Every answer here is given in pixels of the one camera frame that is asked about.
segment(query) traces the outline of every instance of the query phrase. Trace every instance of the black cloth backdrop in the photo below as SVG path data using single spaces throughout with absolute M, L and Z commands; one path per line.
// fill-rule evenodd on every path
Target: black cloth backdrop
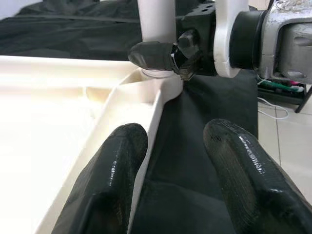
M 197 5 L 176 0 L 177 16 Z M 138 19 L 135 0 L 45 0 L 0 21 L 0 54 L 127 60 L 141 41 Z M 233 79 L 195 76 L 165 104 L 133 234 L 235 233 L 203 144 L 204 126 L 214 118 L 257 136 L 254 72 Z

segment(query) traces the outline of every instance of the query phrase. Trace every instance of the white plastic part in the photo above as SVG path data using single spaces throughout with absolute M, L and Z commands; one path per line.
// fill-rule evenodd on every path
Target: white plastic part
M 249 11 L 248 0 L 215 1 L 216 28 L 214 36 L 214 65 L 222 77 L 235 77 L 240 69 L 230 65 L 230 37 L 237 15 Z
M 179 76 L 148 78 L 130 62 L 0 56 L 0 233 L 51 233 L 107 136 L 136 122 L 148 151 L 130 229 L 163 105 L 181 91 Z
M 176 6 L 175 0 L 138 0 L 143 41 L 176 41 Z M 144 70 L 155 78 L 169 77 L 172 71 Z

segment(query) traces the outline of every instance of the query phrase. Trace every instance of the white tile floor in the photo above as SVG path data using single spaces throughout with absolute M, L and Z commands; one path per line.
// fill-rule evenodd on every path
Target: white tile floor
M 270 0 L 249 0 L 249 5 L 264 10 L 268 8 Z
M 296 114 L 297 106 L 285 105 L 290 113 L 285 120 L 275 120 L 258 113 L 259 141 L 267 153 L 288 173 L 312 204 L 312 98 Z M 258 109 L 274 117 L 285 112 L 259 103 Z

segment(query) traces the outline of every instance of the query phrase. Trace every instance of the white cable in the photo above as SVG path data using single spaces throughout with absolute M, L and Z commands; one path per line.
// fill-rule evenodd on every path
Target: white cable
M 270 116 L 269 114 L 267 114 L 267 113 L 265 113 L 265 112 L 263 112 L 263 111 L 260 111 L 260 110 L 258 110 L 258 112 L 264 114 L 265 116 L 271 117 L 271 118 L 273 118 L 273 119 L 279 119 L 279 120 L 287 119 L 287 118 L 289 117 L 289 112 L 288 112 L 288 110 L 286 110 L 284 107 L 281 107 L 281 106 L 278 106 L 278 105 L 273 105 L 272 103 L 266 101 L 264 98 L 261 98 L 261 97 L 258 97 L 258 99 L 261 100 L 261 101 L 263 101 L 263 102 L 265 102 L 265 103 L 266 103 L 267 105 L 269 105 L 269 106 L 277 107 L 277 108 L 280 108 L 281 110 L 285 111 L 285 112 L 286 112 L 286 116 L 285 116 L 285 117 L 279 118 L 279 117 Z
M 257 74 L 258 78 L 261 80 L 257 85 L 260 85 L 262 82 L 266 81 L 269 77 L 266 77 L 265 79 L 260 78 L 260 76 Z

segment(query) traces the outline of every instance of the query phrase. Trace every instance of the robotic arm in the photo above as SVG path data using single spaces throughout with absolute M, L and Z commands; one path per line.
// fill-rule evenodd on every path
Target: robotic arm
M 181 20 L 175 43 L 148 40 L 129 60 L 146 70 L 232 78 L 240 69 L 263 78 L 312 83 L 312 0 L 275 1 L 249 11 L 247 0 L 203 3 Z

